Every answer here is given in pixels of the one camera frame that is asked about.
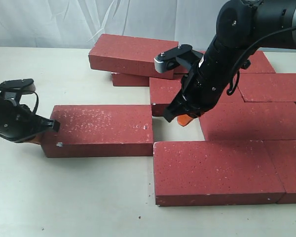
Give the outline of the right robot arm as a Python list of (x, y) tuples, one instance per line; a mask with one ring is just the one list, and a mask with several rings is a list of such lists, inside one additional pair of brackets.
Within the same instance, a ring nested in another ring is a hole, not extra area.
[(296, 0), (230, 0), (219, 11), (216, 34), (204, 53), (182, 44), (157, 55), (157, 72), (187, 70), (163, 117), (169, 122), (183, 115), (199, 118), (223, 93), (232, 95), (240, 70), (261, 47), (296, 49)]

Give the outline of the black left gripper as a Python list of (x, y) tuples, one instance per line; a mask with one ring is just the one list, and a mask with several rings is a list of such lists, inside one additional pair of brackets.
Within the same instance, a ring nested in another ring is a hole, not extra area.
[(13, 143), (40, 145), (43, 133), (58, 132), (60, 123), (32, 113), (16, 102), (0, 96), (0, 138)]

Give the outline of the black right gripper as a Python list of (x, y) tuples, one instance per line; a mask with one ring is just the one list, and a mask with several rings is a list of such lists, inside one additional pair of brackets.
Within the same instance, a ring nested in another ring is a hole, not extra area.
[(236, 65), (244, 50), (211, 43), (202, 59), (181, 79), (181, 88), (164, 109), (163, 117), (171, 122), (177, 117), (180, 126), (211, 110), (239, 70)]

